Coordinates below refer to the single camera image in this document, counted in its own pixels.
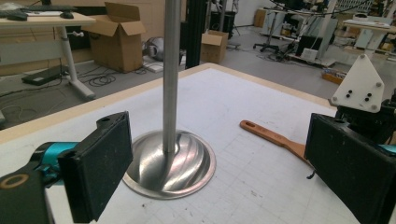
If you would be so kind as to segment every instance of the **floor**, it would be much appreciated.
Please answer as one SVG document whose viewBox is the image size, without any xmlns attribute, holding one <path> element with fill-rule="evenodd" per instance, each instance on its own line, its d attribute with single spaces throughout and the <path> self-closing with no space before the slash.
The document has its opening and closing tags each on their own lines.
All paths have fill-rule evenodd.
<svg viewBox="0 0 396 224">
<path fill-rule="evenodd" d="M 255 43 L 264 43 L 267 39 L 260 35 L 260 29 L 242 27 L 238 28 L 238 33 L 234 32 L 230 41 L 239 47 L 228 49 L 220 65 L 325 99 L 331 98 L 338 88 L 337 84 L 321 78 L 322 69 L 318 66 L 296 61 L 274 62 L 271 60 L 271 50 L 261 53 L 260 48 L 253 49 Z M 289 42 L 273 38 L 271 44 L 285 48 Z M 334 68 L 348 71 L 358 55 L 329 46 L 325 56 L 336 59 Z M 373 58 L 373 65 L 386 85 L 384 98 L 389 98 L 396 86 L 396 74 L 391 72 L 395 71 L 396 62 Z M 162 72 L 152 73 L 148 70 L 118 74 L 93 61 L 78 63 L 76 69 L 79 79 L 96 93 L 97 98 L 163 76 Z M 0 124 L 0 130 L 86 102 L 68 85 L 66 79 L 57 79 L 38 88 L 21 83 L 21 77 L 28 74 L 0 77 L 0 109 L 7 119 Z"/>
</svg>

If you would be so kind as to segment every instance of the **white table surface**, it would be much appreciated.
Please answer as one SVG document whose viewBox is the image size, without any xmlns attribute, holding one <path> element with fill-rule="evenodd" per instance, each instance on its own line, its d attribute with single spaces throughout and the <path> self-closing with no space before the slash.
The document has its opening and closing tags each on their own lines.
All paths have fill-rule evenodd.
<svg viewBox="0 0 396 224">
<path fill-rule="evenodd" d="M 239 127 L 248 119 L 305 143 L 311 113 L 335 114 L 324 99 L 210 63 L 180 76 L 177 128 L 213 147 L 213 178 L 191 196 L 172 201 L 145 198 L 120 182 L 98 223 L 358 223 L 317 175 L 306 179 L 309 166 Z M 162 101 L 159 79 L 4 130 L 0 176 L 23 166 L 44 142 L 82 140 L 97 119 L 112 113 L 129 111 L 133 138 L 161 129 Z M 47 193 L 56 222 L 72 223 L 64 188 Z"/>
</svg>

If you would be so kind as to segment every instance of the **cardboard box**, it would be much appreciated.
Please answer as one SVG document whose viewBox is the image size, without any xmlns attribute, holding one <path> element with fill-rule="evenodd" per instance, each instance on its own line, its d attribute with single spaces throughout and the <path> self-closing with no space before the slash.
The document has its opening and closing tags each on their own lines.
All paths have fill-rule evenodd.
<svg viewBox="0 0 396 224">
<path fill-rule="evenodd" d="M 254 22 L 253 25 L 255 27 L 263 27 L 265 20 L 265 10 L 264 9 L 257 9 L 256 14 L 254 15 Z"/>
<path fill-rule="evenodd" d="M 92 57 L 104 67 L 127 73 L 143 65 L 139 8 L 105 3 L 107 15 L 91 16 L 96 23 L 81 27 L 90 33 Z"/>
<path fill-rule="evenodd" d="M 220 63 L 224 59 L 228 42 L 228 33 L 209 30 L 202 35 L 201 60 L 208 63 Z"/>
</svg>

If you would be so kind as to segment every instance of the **table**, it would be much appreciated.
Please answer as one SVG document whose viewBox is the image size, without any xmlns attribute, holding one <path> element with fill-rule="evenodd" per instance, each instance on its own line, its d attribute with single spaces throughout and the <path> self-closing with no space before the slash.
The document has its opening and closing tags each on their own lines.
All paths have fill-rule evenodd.
<svg viewBox="0 0 396 224">
<path fill-rule="evenodd" d="M 299 34 L 296 37 L 296 39 L 294 38 L 289 38 L 283 35 L 280 35 L 280 37 L 282 39 L 287 39 L 287 40 L 292 40 L 292 41 L 296 41 L 298 42 L 301 39 L 301 36 L 303 36 L 304 32 L 306 31 L 306 27 L 308 25 L 308 19 L 312 16 L 315 16 L 316 13 L 315 12 L 309 12 L 309 11 L 299 11 L 299 10 L 280 10 L 280 9 L 276 9 L 276 8 L 266 8 L 265 10 L 267 10 L 269 13 L 275 13 L 275 15 L 279 14 L 292 14 L 292 15 L 299 15 L 303 17 L 302 21 L 299 21 L 301 23 L 301 27 L 299 29 Z M 267 13 L 265 19 L 267 20 L 267 18 L 273 18 L 273 17 L 269 17 L 270 14 Z M 282 24 L 283 24 L 283 20 L 284 20 L 284 16 L 278 16 L 279 18 L 276 18 L 277 22 L 273 23 L 273 22 L 269 22 L 268 24 L 272 24 L 271 25 L 271 29 L 268 29 L 268 27 L 266 27 L 266 22 L 264 22 L 264 26 L 262 27 L 262 34 L 264 35 L 269 35 L 265 29 L 268 29 L 270 34 L 276 35 L 278 32 L 280 32 L 280 30 L 282 29 Z"/>
<path fill-rule="evenodd" d="M 49 57 L 60 58 L 64 54 L 70 74 L 69 82 L 85 97 L 88 99 L 94 99 L 95 94 L 77 79 L 76 68 L 65 27 L 90 25 L 95 22 L 95 19 L 78 13 L 73 13 L 73 15 L 74 19 L 72 20 L 60 17 L 28 17 L 27 21 L 9 21 L 7 19 L 0 19 L 0 29 L 58 27 L 61 32 L 61 41 L 0 44 L 0 53 L 2 58 L 0 65 L 45 60 Z"/>
<path fill-rule="evenodd" d="M 0 132 L 0 176 L 44 142 L 82 140 L 112 113 L 129 111 L 132 138 L 161 129 L 162 84 L 157 79 Z M 249 119 L 304 143 L 312 112 L 335 114 L 325 99 L 216 64 L 179 73 L 177 128 L 212 146 L 214 176 L 173 201 L 145 198 L 121 182 L 97 223 L 358 223 L 318 176 L 305 178 L 308 165 L 239 127 Z M 64 188 L 47 193 L 55 221 L 72 223 Z"/>
<path fill-rule="evenodd" d="M 383 35 L 385 35 L 386 33 L 392 33 L 392 34 L 396 33 L 395 26 L 390 26 L 389 28 L 383 28 L 376 26 L 360 25 L 360 24 L 350 23 L 347 21 L 344 21 L 344 25 L 359 29 L 367 29 L 373 32 L 372 37 L 370 38 L 366 48 L 364 49 L 364 54 L 366 54 L 369 57 L 369 59 L 373 59 L 373 55 L 376 51 L 376 47 L 379 46 L 380 42 L 382 41 Z"/>
</svg>

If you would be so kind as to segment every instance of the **stainless steel pole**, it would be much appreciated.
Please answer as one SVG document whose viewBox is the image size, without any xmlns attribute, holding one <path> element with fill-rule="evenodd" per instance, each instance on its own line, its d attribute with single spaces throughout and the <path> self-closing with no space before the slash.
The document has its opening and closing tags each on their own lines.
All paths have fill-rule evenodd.
<svg viewBox="0 0 396 224">
<path fill-rule="evenodd" d="M 221 16 L 220 16 L 220 25 L 219 25 L 220 32 L 223 32 L 224 30 L 224 17 L 226 10 L 227 10 L 227 0 L 223 0 L 221 5 Z"/>
<path fill-rule="evenodd" d="M 180 0 L 166 0 L 163 64 L 163 150 L 167 152 L 175 152 L 176 150 L 180 10 Z"/>
</svg>

